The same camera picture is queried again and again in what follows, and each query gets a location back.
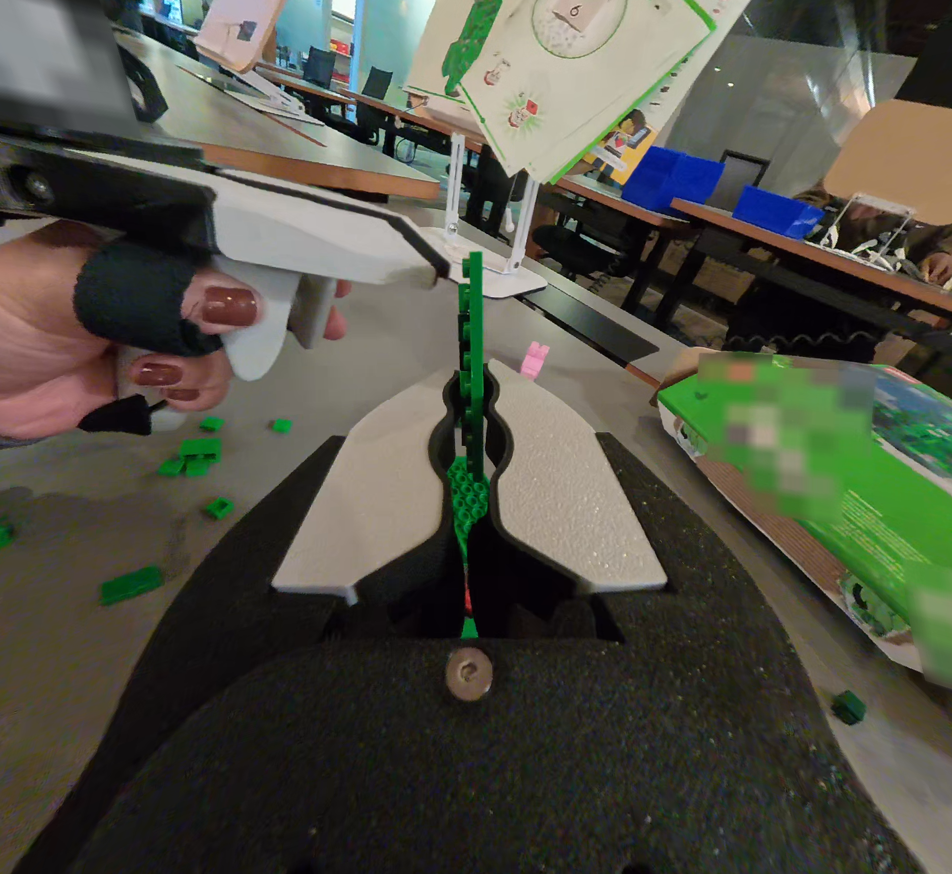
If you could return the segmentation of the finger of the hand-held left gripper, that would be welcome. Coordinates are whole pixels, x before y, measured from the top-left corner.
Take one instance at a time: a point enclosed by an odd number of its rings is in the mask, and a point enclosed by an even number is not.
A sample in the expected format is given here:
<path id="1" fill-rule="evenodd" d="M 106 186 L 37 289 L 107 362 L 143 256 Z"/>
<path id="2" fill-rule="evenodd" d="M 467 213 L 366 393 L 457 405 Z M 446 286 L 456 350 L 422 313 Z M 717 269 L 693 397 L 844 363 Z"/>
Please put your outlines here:
<path id="1" fill-rule="evenodd" d="M 230 260 L 363 285 L 450 277 L 441 244 L 385 206 L 231 170 L 211 188 L 216 246 Z"/>

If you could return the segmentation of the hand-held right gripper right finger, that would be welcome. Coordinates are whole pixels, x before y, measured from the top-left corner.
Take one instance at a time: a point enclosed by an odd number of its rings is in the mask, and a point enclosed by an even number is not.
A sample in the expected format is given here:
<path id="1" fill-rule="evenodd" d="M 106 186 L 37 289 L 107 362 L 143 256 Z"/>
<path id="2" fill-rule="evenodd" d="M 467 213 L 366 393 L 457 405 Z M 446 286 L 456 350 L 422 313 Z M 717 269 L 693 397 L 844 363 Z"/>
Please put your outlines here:
<path id="1" fill-rule="evenodd" d="M 499 429 L 491 497 L 517 545 L 583 593 L 661 590 L 667 575 L 594 428 L 498 360 L 487 423 Z"/>

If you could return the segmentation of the green wedge brick plate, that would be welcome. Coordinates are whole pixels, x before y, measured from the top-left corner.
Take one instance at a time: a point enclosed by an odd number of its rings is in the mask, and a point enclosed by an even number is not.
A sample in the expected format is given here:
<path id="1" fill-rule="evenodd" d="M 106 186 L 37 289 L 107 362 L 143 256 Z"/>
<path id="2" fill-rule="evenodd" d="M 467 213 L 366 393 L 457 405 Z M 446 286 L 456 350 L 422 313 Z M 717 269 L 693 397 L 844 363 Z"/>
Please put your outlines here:
<path id="1" fill-rule="evenodd" d="M 489 479 L 474 476 L 465 455 L 457 456 L 446 472 L 449 481 L 453 529 L 464 571 L 469 579 L 469 538 L 472 528 L 484 517 L 489 505 Z"/>

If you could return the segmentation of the brown desk black legs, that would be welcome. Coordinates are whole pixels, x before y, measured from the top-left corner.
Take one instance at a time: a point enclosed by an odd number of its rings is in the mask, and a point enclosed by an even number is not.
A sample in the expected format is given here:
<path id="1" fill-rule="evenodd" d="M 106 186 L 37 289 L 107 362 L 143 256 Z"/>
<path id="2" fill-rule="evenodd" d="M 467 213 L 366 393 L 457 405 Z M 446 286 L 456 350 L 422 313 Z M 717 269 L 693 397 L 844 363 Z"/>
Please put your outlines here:
<path id="1" fill-rule="evenodd" d="M 622 309 L 635 315 L 649 285 L 659 274 L 660 261 L 675 240 L 692 240 L 694 230 L 684 214 L 655 211 L 626 201 L 619 192 L 583 175 L 568 175 L 555 187 L 567 201 L 575 201 L 578 210 L 565 208 L 563 217 L 577 225 L 589 225 L 605 241 L 598 248 L 615 252 L 612 277 L 630 278 Z"/>

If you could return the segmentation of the yellow leaflet with toy figure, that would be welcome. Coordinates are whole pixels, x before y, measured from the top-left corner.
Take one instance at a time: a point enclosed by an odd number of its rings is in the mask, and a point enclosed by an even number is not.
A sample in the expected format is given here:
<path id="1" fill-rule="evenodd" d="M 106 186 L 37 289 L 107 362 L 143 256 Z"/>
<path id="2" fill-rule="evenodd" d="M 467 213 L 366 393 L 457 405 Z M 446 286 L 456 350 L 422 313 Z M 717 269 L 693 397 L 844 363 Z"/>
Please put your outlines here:
<path id="1" fill-rule="evenodd" d="M 584 162 L 598 183 L 622 187 L 644 158 L 657 136 L 643 111 L 633 108 L 620 118 L 600 141 L 593 144 Z"/>

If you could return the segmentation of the scattered small green bricks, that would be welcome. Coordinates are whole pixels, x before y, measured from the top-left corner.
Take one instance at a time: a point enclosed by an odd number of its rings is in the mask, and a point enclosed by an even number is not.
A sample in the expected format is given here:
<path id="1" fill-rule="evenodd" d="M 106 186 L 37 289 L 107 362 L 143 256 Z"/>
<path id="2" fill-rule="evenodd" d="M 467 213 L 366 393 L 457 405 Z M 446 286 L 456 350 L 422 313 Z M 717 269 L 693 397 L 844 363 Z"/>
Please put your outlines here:
<path id="1" fill-rule="evenodd" d="M 81 435 L 2 451 L 2 622 L 173 602 L 268 478 L 267 427 L 205 420 L 153 438 Z"/>

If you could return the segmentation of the tan board on clear stand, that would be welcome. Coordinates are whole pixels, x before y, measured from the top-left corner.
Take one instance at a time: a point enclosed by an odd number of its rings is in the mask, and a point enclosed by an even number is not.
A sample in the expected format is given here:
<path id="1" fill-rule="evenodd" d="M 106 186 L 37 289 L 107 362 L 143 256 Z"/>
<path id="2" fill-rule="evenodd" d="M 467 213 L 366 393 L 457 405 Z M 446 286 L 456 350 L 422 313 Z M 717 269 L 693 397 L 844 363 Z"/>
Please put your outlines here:
<path id="1" fill-rule="evenodd" d="M 922 279 L 902 252 L 893 255 L 888 250 L 912 219 L 950 225 L 950 145 L 950 108 L 901 99 L 874 106 L 847 137 L 825 187 L 838 197 L 875 205 L 898 217 L 899 226 L 884 234 L 879 245 L 871 240 L 854 252 L 836 248 L 837 234 L 831 228 L 819 247 L 881 271 L 905 271 Z"/>

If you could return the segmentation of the brown desk with bins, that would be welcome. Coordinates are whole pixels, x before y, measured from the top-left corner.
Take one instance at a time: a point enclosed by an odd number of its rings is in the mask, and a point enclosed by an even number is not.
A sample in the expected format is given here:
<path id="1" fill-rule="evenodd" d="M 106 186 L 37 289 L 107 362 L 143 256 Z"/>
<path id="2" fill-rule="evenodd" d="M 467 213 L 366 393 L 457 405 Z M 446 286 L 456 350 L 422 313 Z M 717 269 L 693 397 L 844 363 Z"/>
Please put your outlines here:
<path id="1" fill-rule="evenodd" d="M 773 348 L 804 355 L 818 349 L 871 361 L 893 335 L 950 359 L 950 274 L 934 260 L 910 261 L 875 240 L 844 249 L 835 237 L 809 232 L 824 222 L 814 206 L 763 193 L 771 221 L 751 222 L 720 208 L 684 199 L 694 242 L 656 311 L 673 315 L 709 261 L 752 278 L 728 320 L 728 350 Z"/>

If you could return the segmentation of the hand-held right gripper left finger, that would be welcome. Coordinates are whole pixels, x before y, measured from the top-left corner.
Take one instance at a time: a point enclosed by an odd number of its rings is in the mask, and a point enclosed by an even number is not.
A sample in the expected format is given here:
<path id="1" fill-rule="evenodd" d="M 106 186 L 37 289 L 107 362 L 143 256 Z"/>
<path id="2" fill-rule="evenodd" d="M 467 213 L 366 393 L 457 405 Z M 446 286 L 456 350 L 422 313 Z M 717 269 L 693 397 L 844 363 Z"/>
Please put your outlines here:
<path id="1" fill-rule="evenodd" d="M 428 375 L 351 428 L 272 579 L 276 591 L 397 603 L 462 584 L 439 457 L 452 436 L 453 375 Z"/>

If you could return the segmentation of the blue storage bin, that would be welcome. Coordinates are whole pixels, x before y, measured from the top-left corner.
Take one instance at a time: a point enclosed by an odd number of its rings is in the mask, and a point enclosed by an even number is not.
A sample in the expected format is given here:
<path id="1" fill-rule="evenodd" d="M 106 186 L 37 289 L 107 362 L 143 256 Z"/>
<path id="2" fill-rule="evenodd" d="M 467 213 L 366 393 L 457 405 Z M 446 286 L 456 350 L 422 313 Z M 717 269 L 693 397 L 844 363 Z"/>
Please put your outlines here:
<path id="1" fill-rule="evenodd" d="M 622 200 L 673 215 L 675 199 L 706 203 L 724 172 L 724 163 L 652 145 L 625 181 Z"/>
<path id="2" fill-rule="evenodd" d="M 804 240 L 822 221 L 825 211 L 804 201 L 748 187 L 732 213 L 736 221 L 754 225 L 792 240 Z"/>

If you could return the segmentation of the grey desk with wooden edge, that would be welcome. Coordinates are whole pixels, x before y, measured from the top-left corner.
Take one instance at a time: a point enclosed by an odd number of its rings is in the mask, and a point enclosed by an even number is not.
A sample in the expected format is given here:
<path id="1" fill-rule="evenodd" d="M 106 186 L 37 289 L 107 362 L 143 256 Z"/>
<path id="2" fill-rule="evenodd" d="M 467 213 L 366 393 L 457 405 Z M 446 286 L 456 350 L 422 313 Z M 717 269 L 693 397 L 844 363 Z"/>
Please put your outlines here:
<path id="1" fill-rule="evenodd" d="M 113 36 L 149 68 L 168 103 L 153 131 L 199 146 L 209 162 L 377 201 L 438 199 L 432 177 L 334 129 L 255 111 L 188 71 L 199 63 L 143 35 L 115 29 Z"/>

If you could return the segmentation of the spare white pistol-grip gripper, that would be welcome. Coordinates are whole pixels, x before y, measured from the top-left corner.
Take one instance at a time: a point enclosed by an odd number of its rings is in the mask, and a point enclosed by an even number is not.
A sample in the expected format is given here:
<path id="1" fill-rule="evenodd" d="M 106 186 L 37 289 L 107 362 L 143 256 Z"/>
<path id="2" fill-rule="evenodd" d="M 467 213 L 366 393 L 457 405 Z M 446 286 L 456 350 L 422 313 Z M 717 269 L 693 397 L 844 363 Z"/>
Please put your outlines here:
<path id="1" fill-rule="evenodd" d="M 157 122 L 168 111 L 169 105 L 154 74 L 125 47 L 118 46 L 118 54 L 137 120 L 146 124 Z"/>

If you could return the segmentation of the grey mesh office chair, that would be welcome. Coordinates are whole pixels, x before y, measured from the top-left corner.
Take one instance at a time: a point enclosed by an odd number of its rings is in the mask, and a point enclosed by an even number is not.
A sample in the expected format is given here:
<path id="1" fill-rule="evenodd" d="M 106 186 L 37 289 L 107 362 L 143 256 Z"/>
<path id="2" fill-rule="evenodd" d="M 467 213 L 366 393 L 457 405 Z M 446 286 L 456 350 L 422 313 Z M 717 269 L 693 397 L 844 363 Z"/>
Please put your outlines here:
<path id="1" fill-rule="evenodd" d="M 726 149 L 720 156 L 723 170 L 720 179 L 706 201 L 706 205 L 731 214 L 740 201 L 744 190 L 758 187 L 765 176 L 770 161 Z"/>

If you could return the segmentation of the person's left hand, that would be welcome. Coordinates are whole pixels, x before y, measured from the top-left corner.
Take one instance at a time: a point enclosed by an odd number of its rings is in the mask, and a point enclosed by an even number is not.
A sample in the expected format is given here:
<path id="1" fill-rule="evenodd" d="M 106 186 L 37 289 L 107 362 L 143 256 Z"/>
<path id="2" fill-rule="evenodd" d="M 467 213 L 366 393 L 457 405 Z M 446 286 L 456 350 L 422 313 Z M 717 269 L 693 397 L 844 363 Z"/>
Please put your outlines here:
<path id="1" fill-rule="evenodd" d="M 2 243 L 2 447 L 77 429 L 117 400 L 117 346 L 88 331 L 74 310 L 76 282 L 105 243 L 89 225 L 62 219 Z M 257 290 L 211 268 L 197 271 L 181 300 L 181 317 L 208 335 L 252 327 L 263 311 Z M 126 371 L 126 380 L 182 413 L 221 404 L 232 378 L 223 349 L 202 357 L 159 350 Z"/>

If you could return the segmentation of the green studded brick plate assembly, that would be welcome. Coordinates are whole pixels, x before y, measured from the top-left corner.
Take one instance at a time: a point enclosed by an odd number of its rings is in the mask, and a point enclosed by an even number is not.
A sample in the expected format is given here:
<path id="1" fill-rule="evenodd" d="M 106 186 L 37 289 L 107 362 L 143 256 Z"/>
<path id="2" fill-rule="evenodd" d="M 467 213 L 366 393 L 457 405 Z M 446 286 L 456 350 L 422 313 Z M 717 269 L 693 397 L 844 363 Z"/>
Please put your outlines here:
<path id="1" fill-rule="evenodd" d="M 467 473 L 476 487 L 487 487 L 484 471 L 484 316 L 482 252 L 470 251 L 461 263 L 458 287 L 458 391 L 460 427 Z"/>

